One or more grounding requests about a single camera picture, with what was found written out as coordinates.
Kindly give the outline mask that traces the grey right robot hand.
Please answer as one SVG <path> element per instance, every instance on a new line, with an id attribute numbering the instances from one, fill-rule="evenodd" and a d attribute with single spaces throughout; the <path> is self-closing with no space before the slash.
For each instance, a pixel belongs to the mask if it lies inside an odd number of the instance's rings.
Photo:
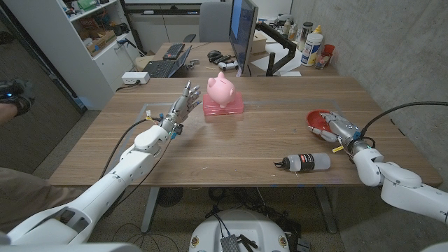
<path id="1" fill-rule="evenodd" d="M 349 143 L 354 139 L 354 135 L 359 131 L 359 128 L 336 112 L 320 112 L 318 117 L 325 120 L 329 129 L 319 129 L 318 127 L 309 125 L 309 131 L 319 135 L 328 142 L 334 143 L 339 141 L 346 151 L 352 153 Z"/>

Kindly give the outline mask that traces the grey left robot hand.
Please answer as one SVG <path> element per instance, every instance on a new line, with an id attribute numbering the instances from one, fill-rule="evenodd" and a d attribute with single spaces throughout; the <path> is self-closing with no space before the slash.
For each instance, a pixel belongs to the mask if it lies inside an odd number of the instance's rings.
<path id="1" fill-rule="evenodd" d="M 188 81 L 183 89 L 183 94 L 171 105 L 160 126 L 169 134 L 172 134 L 186 120 L 188 114 L 202 103 L 200 100 L 197 100 L 200 94 L 200 86 L 191 87 L 191 82 Z"/>

